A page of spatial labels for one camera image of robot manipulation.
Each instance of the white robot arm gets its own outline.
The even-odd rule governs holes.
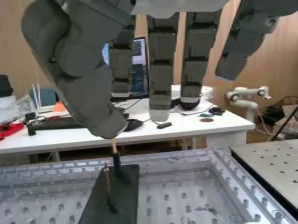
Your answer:
[[[181,79],[185,110],[200,103],[209,52],[228,0],[36,0],[23,18],[23,33],[36,60],[75,119],[91,133],[115,138],[127,126],[111,95],[127,97],[131,86],[136,15],[148,14],[151,117],[167,121],[171,110],[179,12],[186,11]],[[248,57],[274,31],[297,0],[242,0],[216,75],[234,80]],[[101,48],[109,42],[111,68]]]

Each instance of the wall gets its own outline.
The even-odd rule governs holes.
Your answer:
[[[22,35],[22,15],[30,2],[31,0],[0,0],[0,73],[8,74],[18,96],[30,91],[32,83],[39,82],[41,86],[49,85]],[[266,106],[288,95],[298,95],[298,82],[296,81],[298,76],[298,14],[281,19],[274,34],[268,35],[262,47],[250,57],[240,78],[234,83],[226,82],[216,78],[214,70],[238,3],[240,0],[230,0],[224,8],[204,84],[216,88],[214,103],[222,106],[226,105],[225,93],[234,86],[258,87],[269,85],[273,100],[260,101],[262,106]],[[184,30],[185,13],[181,13],[175,83],[180,83],[181,79]],[[141,15],[137,18],[136,36],[147,35],[147,17]]]

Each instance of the computer monitor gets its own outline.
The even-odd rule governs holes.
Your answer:
[[[109,64],[109,44],[103,48],[105,63]],[[149,96],[149,75],[147,57],[147,39],[133,40],[133,64],[132,64],[132,85],[129,99],[147,98]]]

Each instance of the cable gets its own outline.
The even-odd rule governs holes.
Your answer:
[[[268,130],[268,128],[266,128],[266,124],[265,124],[265,121],[264,121],[264,117],[262,117],[261,112],[260,112],[258,109],[257,109],[257,112],[258,112],[260,119],[261,119],[261,121],[262,121],[264,130],[266,131],[268,135],[273,136],[273,133],[272,133],[272,132]]]
[[[51,152],[49,153],[49,156],[48,156],[48,158],[47,158],[47,160],[44,161],[44,162],[48,162],[49,161],[49,158],[53,156],[53,153]]]
[[[143,99],[137,100],[129,107],[124,108],[124,111],[131,109]]]
[[[194,113],[192,113],[192,114],[188,114],[188,113],[181,113],[181,112],[179,112],[179,111],[176,111],[177,113],[180,113],[181,115],[184,115],[184,116],[190,116],[190,115],[194,115],[194,114],[202,114],[202,113],[205,113],[212,107],[214,106],[214,104],[212,104],[212,106],[210,107],[208,107],[208,109],[206,110],[204,110],[204,111],[200,111],[200,112],[194,112]]]
[[[276,133],[274,136],[269,139],[270,142],[274,141],[274,140],[277,139],[277,137],[278,137],[278,135],[281,134],[284,128],[286,127],[289,121],[290,121],[292,118],[296,116],[297,111],[298,111],[298,106],[297,106],[296,110],[292,112],[289,118],[286,119],[286,122],[282,124],[282,126],[281,126],[281,128],[278,129],[277,133]]]

